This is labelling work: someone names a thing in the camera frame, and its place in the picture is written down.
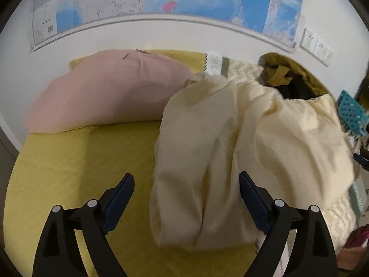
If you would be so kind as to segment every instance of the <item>pink region on map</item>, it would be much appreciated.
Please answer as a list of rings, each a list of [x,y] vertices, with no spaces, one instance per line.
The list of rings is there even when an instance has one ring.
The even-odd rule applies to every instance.
[[[170,1],[170,2],[165,3],[162,6],[162,10],[164,10],[164,11],[172,11],[172,10],[176,9],[176,6],[177,6],[177,2],[176,1]]]

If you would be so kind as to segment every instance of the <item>label tag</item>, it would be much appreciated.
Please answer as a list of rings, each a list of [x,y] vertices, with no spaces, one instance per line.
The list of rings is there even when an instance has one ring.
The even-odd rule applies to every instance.
[[[36,45],[43,40],[58,34],[57,2],[58,0],[50,0],[46,4],[34,10],[33,34]]]
[[[223,56],[215,53],[206,53],[205,72],[209,75],[222,74]]]

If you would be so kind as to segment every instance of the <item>pink pillow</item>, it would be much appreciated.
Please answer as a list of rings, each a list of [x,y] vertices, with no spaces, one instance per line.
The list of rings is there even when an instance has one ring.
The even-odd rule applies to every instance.
[[[161,120],[169,99],[187,85],[184,64],[159,54],[106,50],[51,81],[26,118],[30,133],[90,125]]]

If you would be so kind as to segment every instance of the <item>teal basket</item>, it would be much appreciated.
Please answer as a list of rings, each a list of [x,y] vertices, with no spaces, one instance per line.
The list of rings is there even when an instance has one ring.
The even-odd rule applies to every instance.
[[[353,135],[365,135],[368,125],[368,116],[360,104],[347,91],[342,90],[338,99],[338,114]]]

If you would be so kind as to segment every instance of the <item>white wall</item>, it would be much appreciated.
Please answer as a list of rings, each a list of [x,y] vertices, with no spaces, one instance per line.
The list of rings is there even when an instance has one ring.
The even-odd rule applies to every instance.
[[[305,23],[334,50],[324,67],[300,48],[289,54],[266,42],[221,27],[178,21],[123,22],[80,31],[37,51],[27,40],[31,0],[23,0],[0,34],[0,126],[19,149],[27,137],[27,108],[48,83],[69,71],[68,62],[104,49],[217,51],[257,63],[270,51],[286,54],[315,74],[337,98],[354,95],[369,60],[369,32],[348,0],[304,0]]]

